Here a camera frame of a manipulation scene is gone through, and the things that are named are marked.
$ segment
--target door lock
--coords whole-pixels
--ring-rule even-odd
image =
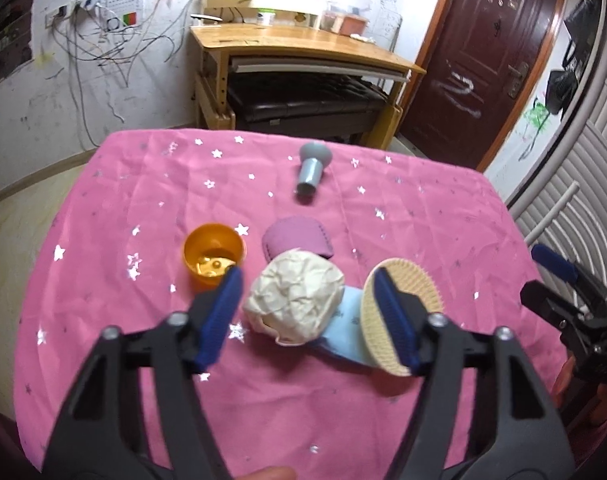
[[[517,99],[521,88],[523,87],[523,83],[525,82],[525,78],[528,76],[528,72],[530,71],[530,65],[525,61],[519,63],[517,68],[512,65],[507,66],[508,71],[513,75],[512,83],[508,86],[507,94],[511,99]]]

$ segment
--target orange cup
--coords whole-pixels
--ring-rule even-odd
[[[246,246],[237,231],[223,224],[204,224],[191,232],[183,258],[197,288],[215,288],[226,269],[241,265]]]

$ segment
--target door frame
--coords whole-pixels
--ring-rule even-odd
[[[430,60],[432,55],[435,53],[437,48],[437,43],[441,37],[441,33],[443,31],[443,26],[445,24],[445,19],[448,16],[453,0],[437,0],[437,6],[435,7],[435,12],[432,15],[432,19],[430,20],[430,24],[428,25],[426,36],[424,37],[424,41],[421,44],[421,48],[419,53],[417,54],[417,59],[415,64],[420,67],[426,69],[426,71],[430,70]],[[563,14],[566,6],[566,0],[557,0],[554,6],[554,17],[548,26],[548,30],[546,31],[545,36],[543,37],[543,42],[541,43],[541,48],[539,49],[539,53],[537,54],[537,58],[535,63],[533,64],[533,69],[530,71],[530,74],[526,78],[523,83],[523,87],[517,99],[515,100],[515,105],[512,108],[509,116],[506,119],[506,122],[501,127],[497,137],[493,141],[492,145],[488,149],[488,151],[483,156],[481,162],[477,165],[477,171],[484,172],[490,163],[494,160],[497,152],[503,145],[506,137],[512,131],[512,129],[517,124],[519,117],[523,111],[523,108],[528,102],[530,98],[530,94],[532,94],[535,85],[541,79],[543,75],[543,70],[548,64],[548,60],[550,59],[552,48],[554,47],[555,40],[557,39],[557,35],[559,34],[559,29],[561,27],[561,22],[563,21]],[[403,121],[408,115],[408,111],[410,110],[410,106],[412,105],[412,101],[417,95],[417,90],[421,85],[423,77],[415,75],[410,79],[410,82],[406,85],[405,91],[401,96],[401,108],[404,110],[403,117],[399,122],[399,127],[401,127]]]

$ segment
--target brown door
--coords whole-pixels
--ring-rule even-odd
[[[514,108],[556,0],[453,0],[401,133],[433,160],[476,168]]]

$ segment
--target white tissue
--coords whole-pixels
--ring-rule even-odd
[[[321,335],[343,294],[336,265],[294,249],[279,254],[252,283],[244,311],[252,328],[278,345],[301,346]]]

